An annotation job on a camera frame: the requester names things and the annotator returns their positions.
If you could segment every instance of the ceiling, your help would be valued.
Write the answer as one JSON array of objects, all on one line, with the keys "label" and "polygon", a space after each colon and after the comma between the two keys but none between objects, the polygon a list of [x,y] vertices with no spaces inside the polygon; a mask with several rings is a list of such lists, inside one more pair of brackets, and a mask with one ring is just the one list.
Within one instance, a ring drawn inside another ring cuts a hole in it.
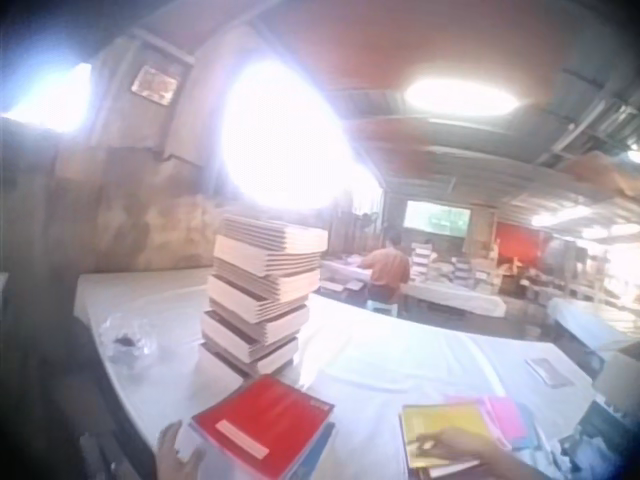
[{"label": "ceiling", "polygon": [[[389,192],[525,225],[592,207],[551,228],[565,235],[640,221],[640,164],[626,157],[640,144],[639,63],[597,2],[180,0],[141,27],[194,55],[238,22],[325,93]],[[493,118],[407,105],[407,86],[434,72],[504,86],[523,105]]]}]

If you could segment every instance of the stone wall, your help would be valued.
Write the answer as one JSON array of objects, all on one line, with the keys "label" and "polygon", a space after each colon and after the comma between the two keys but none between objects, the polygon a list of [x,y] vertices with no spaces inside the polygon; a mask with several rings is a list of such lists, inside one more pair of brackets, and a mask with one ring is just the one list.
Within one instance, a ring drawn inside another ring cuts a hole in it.
[{"label": "stone wall", "polygon": [[[209,266],[220,216],[251,208],[226,185],[212,128],[234,59],[256,45],[239,27],[186,65],[124,36],[91,62],[92,106],[81,131],[2,119],[0,268],[47,358],[66,360],[79,275]],[[131,91],[143,65],[181,80],[170,106]]]}]

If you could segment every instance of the white table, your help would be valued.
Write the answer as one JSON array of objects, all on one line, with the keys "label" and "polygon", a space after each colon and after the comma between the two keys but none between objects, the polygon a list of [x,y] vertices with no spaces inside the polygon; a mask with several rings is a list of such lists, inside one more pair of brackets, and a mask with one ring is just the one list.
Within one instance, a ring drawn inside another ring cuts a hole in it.
[{"label": "white table", "polygon": [[640,340],[640,320],[632,313],[608,305],[554,298],[549,302],[547,312],[605,359],[614,350]]},{"label": "white table", "polygon": [[[363,282],[368,282],[371,278],[370,270],[363,270],[353,265],[323,261],[322,267],[325,271],[338,277],[353,278]],[[402,285],[401,291],[410,297],[439,305],[459,308],[460,310],[478,315],[502,318],[507,311],[507,306],[500,297],[475,292],[452,283],[433,281],[410,282]]]},{"label": "white table", "polygon": [[[198,359],[207,273],[83,275],[79,281],[75,314],[96,340],[113,313],[145,315],[155,326],[159,355],[135,373],[106,361],[98,341],[123,407],[150,446],[166,424],[188,421],[241,384],[215,358]],[[314,479],[406,478],[398,422],[405,404],[437,403],[447,395],[510,395],[532,409],[552,439],[569,434],[594,398],[589,378],[552,344],[418,325],[316,295],[309,305],[301,350],[282,378],[336,405],[336,432]],[[537,357],[549,358],[575,385],[547,388],[525,365]],[[188,430],[179,448],[194,448]],[[205,469],[216,468],[211,462],[208,457]],[[227,473],[216,478],[238,478]]]}]

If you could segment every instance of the television screen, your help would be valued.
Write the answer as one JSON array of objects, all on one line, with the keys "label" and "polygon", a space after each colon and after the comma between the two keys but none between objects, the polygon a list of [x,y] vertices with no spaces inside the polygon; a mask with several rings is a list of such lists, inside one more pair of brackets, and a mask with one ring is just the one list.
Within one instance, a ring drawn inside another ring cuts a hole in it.
[{"label": "television screen", "polygon": [[466,237],[471,211],[429,202],[407,202],[404,226],[424,232]]}]

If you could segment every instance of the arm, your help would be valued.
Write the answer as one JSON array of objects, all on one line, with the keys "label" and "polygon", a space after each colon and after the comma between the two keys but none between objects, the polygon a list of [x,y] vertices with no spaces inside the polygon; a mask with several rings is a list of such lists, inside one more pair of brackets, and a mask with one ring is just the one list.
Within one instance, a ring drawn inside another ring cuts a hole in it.
[{"label": "arm", "polygon": [[369,255],[364,257],[362,259],[362,261],[360,262],[360,264],[358,265],[358,268],[363,268],[365,270],[371,270],[373,268],[373,265],[376,262],[377,253],[378,253],[377,251],[376,252],[371,252]]},{"label": "arm", "polygon": [[459,428],[446,428],[430,435],[422,435],[422,455],[447,460],[477,459],[484,463],[491,475],[501,480],[548,480],[544,473],[527,465],[511,453],[502,450],[490,439]]},{"label": "arm", "polygon": [[503,480],[548,480],[544,473],[524,463],[511,453],[492,445],[480,455],[496,478]]}]

